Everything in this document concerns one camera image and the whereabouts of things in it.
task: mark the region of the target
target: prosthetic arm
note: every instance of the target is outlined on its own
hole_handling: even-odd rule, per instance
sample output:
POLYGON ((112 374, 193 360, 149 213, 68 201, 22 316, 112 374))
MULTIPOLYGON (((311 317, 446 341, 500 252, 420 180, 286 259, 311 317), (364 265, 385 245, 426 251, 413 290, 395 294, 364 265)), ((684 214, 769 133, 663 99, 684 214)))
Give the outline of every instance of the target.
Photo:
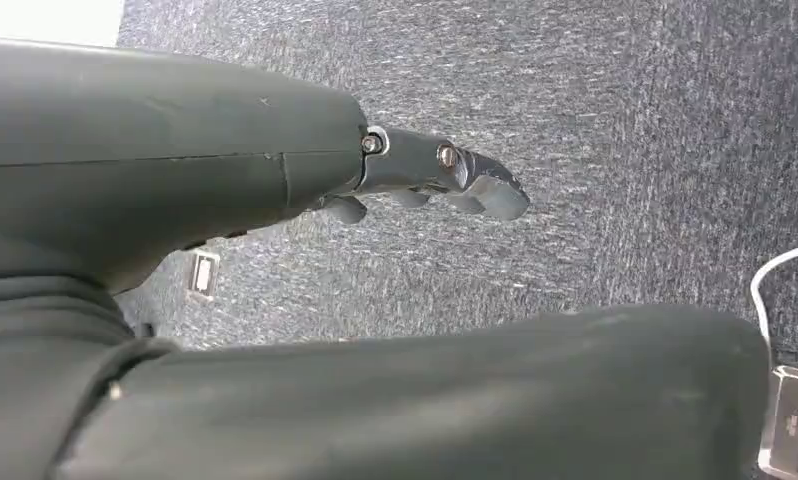
POLYGON ((767 351, 731 316, 179 352, 111 294, 168 253, 356 196, 511 220, 500 163, 349 95, 202 59, 0 41, 0 480, 739 478, 767 351))

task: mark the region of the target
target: prosthetic hand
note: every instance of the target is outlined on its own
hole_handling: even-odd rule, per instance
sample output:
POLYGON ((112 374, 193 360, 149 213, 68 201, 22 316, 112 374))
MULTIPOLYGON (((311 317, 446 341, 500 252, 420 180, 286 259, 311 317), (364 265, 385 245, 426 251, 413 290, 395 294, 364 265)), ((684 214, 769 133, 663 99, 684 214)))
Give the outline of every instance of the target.
POLYGON ((0 277, 112 293, 170 252, 356 196, 443 195, 504 220, 529 205, 500 163, 370 126, 355 99, 204 59, 0 41, 0 277))

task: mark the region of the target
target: metal screw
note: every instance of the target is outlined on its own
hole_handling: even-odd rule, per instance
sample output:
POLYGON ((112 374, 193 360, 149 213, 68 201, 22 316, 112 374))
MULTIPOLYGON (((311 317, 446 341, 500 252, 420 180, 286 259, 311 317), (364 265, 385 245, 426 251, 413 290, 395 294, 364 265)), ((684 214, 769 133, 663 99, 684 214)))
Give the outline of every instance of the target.
POLYGON ((384 142, 381 137, 371 133, 361 140, 361 148, 364 149, 364 153, 379 153, 384 149, 384 142))
POLYGON ((455 147, 443 145, 437 152, 437 159, 440 160, 440 166, 451 170, 458 164, 458 152, 455 147))

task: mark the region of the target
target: dark gray fabric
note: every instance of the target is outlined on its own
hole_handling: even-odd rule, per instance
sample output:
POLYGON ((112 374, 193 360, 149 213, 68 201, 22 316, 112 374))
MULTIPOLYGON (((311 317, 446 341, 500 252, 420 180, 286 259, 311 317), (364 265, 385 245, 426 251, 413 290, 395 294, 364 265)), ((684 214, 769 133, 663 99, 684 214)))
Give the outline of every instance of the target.
MULTIPOLYGON (((213 243, 212 303, 186 298, 175 255, 122 301, 191 347, 627 302, 755 321, 754 271, 798 246, 798 0, 128 0, 120 42, 348 89, 374 122, 508 162, 535 200, 502 224, 373 198, 356 227, 213 243)), ((798 260, 765 290, 798 361, 798 260)))

